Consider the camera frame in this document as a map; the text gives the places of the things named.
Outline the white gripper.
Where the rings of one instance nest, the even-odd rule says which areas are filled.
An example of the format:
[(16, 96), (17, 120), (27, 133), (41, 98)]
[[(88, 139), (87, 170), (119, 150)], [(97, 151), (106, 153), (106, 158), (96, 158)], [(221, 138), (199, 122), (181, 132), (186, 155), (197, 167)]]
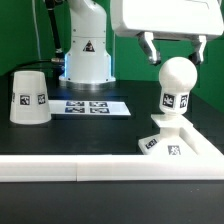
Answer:
[(200, 65), (207, 38), (214, 39), (224, 32), (217, 0), (111, 0), (110, 16), (112, 29), (118, 36), (134, 37), (140, 33), (138, 43), (154, 66), (161, 63), (154, 36), (158, 39), (168, 39), (169, 35), (197, 36), (192, 41), (194, 52), (189, 60)]

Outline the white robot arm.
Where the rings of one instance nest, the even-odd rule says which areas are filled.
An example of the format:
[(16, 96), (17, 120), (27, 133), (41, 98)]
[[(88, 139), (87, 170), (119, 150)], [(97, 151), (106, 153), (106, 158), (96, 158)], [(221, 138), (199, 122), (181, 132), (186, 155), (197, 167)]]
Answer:
[(194, 64), (204, 61), (206, 43), (221, 36), (222, 0), (110, 0), (110, 11), (93, 0), (67, 0), (71, 46), (65, 55), (60, 84), (76, 89), (98, 89), (115, 82), (111, 56), (106, 51), (106, 23), (116, 35), (136, 37), (151, 64), (161, 63), (154, 40), (189, 40)]

